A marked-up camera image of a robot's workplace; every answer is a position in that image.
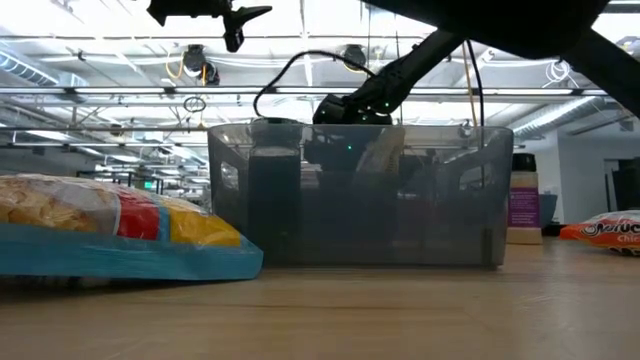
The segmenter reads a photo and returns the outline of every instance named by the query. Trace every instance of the snack bag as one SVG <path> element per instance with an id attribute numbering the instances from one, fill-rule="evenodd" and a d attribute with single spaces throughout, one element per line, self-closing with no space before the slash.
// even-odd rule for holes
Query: snack bag
<path id="1" fill-rule="evenodd" d="M 582 240 L 627 255 L 640 255 L 640 211 L 604 213 L 560 230 L 560 238 Z"/>
<path id="2" fill-rule="evenodd" d="M 201 246 L 241 244 L 233 227 L 187 201 L 81 178 L 0 176 L 0 223 Z"/>

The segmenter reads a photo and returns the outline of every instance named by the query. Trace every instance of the table surface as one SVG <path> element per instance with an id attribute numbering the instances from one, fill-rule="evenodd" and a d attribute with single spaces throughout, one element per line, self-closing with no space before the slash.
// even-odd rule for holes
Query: table surface
<path id="1" fill-rule="evenodd" d="M 496 272 L 267 270 L 259 279 L 0 293 L 4 359 L 638 359 L 640 259 L 509 246 Z"/>

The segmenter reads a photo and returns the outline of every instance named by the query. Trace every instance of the gray plastic container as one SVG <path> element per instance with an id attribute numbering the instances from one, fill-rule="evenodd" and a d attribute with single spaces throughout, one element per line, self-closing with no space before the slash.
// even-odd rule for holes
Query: gray plastic container
<path id="1" fill-rule="evenodd" d="M 466 265 L 504 258 L 505 128 L 223 125 L 214 211 L 271 265 Z"/>

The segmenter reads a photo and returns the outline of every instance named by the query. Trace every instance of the ceiling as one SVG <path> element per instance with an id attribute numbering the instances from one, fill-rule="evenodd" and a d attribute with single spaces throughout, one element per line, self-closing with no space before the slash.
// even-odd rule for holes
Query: ceiling
<path id="1" fill-rule="evenodd" d="M 224 28 L 220 19 L 170 17 L 161 27 L 146 13 L 148 4 L 149 0 L 12 2 L 11 7 L 0 12 L 0 51 L 6 49 L 19 54 L 20 59 L 45 73 L 75 74 L 90 87 L 196 87 L 200 86 L 199 81 L 187 72 L 182 71 L 174 78 L 167 67 L 173 75 L 179 73 L 180 55 L 187 45 L 202 44 L 208 61 L 215 64 L 220 74 L 220 88 L 242 86 L 247 87 L 247 92 L 234 94 L 229 90 L 225 94 L 208 94 L 203 97 L 206 109 L 190 114 L 182 104 L 191 95 L 141 95 L 136 94 L 135 89 L 133 93 L 114 95 L 117 93 L 114 90 L 83 95 L 82 103 L 74 103 L 62 96 L 38 94 L 34 89 L 32 94 L 4 95 L 0 99 L 6 110 L 13 112 L 13 115 L 4 116 L 4 125 L 64 127 L 73 123 L 74 126 L 95 128 L 121 124 L 162 130 L 156 131 L 155 135 L 142 131 L 125 136 L 83 132 L 81 136 L 78 134 L 78 141 L 82 143 L 89 143 L 88 139 L 94 143 L 148 141 L 140 134 L 166 143 L 206 142 L 202 132 L 161 128 L 196 128 L 200 124 L 209 127 L 249 121 L 255 117 L 251 102 L 256 89 L 271 81 L 291 56 L 306 49 L 341 53 L 347 45 L 360 45 L 368 54 L 367 66 L 375 71 L 407 54 L 412 45 L 435 30 L 430 25 L 379 9 L 369 11 L 356 0 L 236 0 L 235 8 L 268 4 L 273 6 L 273 11 L 249 22 L 244 27 L 244 45 L 237 53 L 230 54 L 222 39 Z M 640 14 L 603 14 L 594 29 L 610 41 L 620 43 L 632 55 L 640 56 L 640 41 L 636 41 L 640 37 Z M 497 91 L 494 91 L 495 96 L 487 95 L 487 125 L 507 126 L 547 104 L 570 100 L 558 96 L 559 92 L 554 93 L 556 89 L 596 89 L 588 79 L 554 59 L 524 60 L 477 43 L 473 49 L 479 59 L 485 88 L 540 91 L 527 96 L 500 96 Z M 476 87 L 473 72 L 470 76 L 472 87 Z M 332 59 L 300 59 L 278 83 L 297 90 L 265 96 L 260 109 L 265 115 L 310 122 L 315 107 L 324 96 L 324 88 L 356 88 L 365 79 L 364 74 L 350 71 Z M 4 71 L 0 71 L 0 83 L 4 87 L 34 85 Z M 451 54 L 450 61 L 439 64 L 416 84 L 418 89 L 439 89 L 434 90 L 437 94 L 410 97 L 393 116 L 405 124 L 415 125 L 451 125 L 468 121 L 472 117 L 468 97 L 464 92 L 453 94 L 451 91 L 466 86 L 464 53 L 459 48 Z M 24 111 L 15 115 L 16 108 L 37 111 L 37 114 L 32 113 L 25 120 Z M 583 121 L 596 119 L 594 121 L 604 123 L 608 121 L 606 117 L 615 115 L 615 111 L 598 112 L 591 120 Z M 590 136 L 618 135 L 617 126 L 617 123 L 603 126 Z M 33 133 L 20 134 L 20 137 L 20 141 L 59 141 Z M 110 153 L 104 148 L 86 148 L 100 154 Z M 153 156 L 153 150 L 150 148 L 147 155 Z M 206 149 L 194 149 L 194 152 L 206 160 Z M 118 154 L 136 156 L 132 151 Z"/>

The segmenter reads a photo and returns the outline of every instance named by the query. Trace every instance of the black cable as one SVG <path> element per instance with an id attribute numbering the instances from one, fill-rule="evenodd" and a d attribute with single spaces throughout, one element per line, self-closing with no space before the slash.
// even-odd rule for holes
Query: black cable
<path id="1" fill-rule="evenodd" d="M 287 64 L 282 68 L 282 70 L 280 70 L 280 73 L 278 73 L 278 75 L 276 75 L 275 78 L 273 78 L 273 80 L 271 80 L 271 82 L 269 82 L 267 85 L 265 85 L 265 87 L 262 88 L 262 90 L 260 90 L 260 92 L 258 92 L 258 95 L 256 95 L 256 98 L 253 99 L 253 111 L 255 111 L 256 116 L 258 117 L 262 117 L 262 114 L 260 114 L 260 111 L 258 111 L 258 100 L 260 100 L 260 97 L 262 95 L 264 95 L 267 91 L 269 91 L 271 88 L 273 88 L 273 85 L 275 85 L 278 81 L 280 81 L 280 79 L 284 76 L 284 74 L 287 73 L 287 70 L 289 70 L 289 68 L 291 67 L 291 65 L 293 65 L 293 63 L 298 60 L 299 58 L 305 56 L 305 55 L 321 55 L 321 56 L 326 56 L 326 57 L 330 57 L 338 60 L 341 60 L 344 63 L 347 63 L 355 68 L 358 68 L 359 70 L 364 71 L 365 73 L 367 73 L 367 75 L 369 76 L 375 76 L 375 74 L 373 73 L 373 71 L 367 69 L 365 66 L 362 66 L 352 60 L 347 59 L 346 57 L 342 56 L 342 55 L 338 55 L 338 54 L 334 54 L 334 53 L 330 53 L 328 51 L 322 51 L 322 50 L 307 50 L 307 51 L 303 51 L 300 53 L 297 53 L 295 55 L 293 55 L 293 57 L 291 59 L 289 59 L 289 61 L 287 62 Z"/>
<path id="2" fill-rule="evenodd" d="M 480 78 L 480 69 L 478 68 L 478 62 L 476 61 L 476 54 L 473 52 L 473 46 L 471 41 L 466 40 L 467 48 L 469 48 L 469 57 L 471 58 L 471 64 L 473 64 L 473 71 L 476 73 L 476 82 L 478 83 L 478 97 L 480 98 L 480 126 L 484 126 L 484 94 L 482 91 L 482 79 Z"/>

